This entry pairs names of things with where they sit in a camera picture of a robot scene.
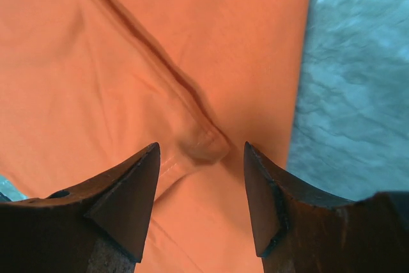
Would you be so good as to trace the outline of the orange t shirt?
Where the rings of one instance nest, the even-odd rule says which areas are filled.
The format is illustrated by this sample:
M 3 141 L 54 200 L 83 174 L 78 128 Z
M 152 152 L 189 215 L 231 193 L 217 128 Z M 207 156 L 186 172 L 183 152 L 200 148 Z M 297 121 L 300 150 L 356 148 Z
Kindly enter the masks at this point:
M 1 0 L 1 174 L 30 198 L 158 142 L 138 272 L 261 272 L 252 143 L 285 166 L 309 0 Z

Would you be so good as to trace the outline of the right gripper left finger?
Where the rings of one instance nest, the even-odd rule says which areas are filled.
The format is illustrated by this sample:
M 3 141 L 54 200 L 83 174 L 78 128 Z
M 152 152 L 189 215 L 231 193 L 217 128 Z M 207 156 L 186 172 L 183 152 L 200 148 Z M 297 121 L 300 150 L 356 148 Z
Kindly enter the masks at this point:
M 133 272 L 160 171 L 153 143 L 47 198 L 1 203 L 2 272 Z

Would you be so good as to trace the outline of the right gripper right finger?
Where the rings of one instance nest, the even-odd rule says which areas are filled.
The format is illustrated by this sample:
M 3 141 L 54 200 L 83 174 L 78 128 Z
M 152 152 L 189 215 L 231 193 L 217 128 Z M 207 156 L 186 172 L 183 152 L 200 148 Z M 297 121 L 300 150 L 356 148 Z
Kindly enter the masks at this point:
M 351 201 L 243 153 L 256 255 L 265 272 L 407 272 L 408 193 Z

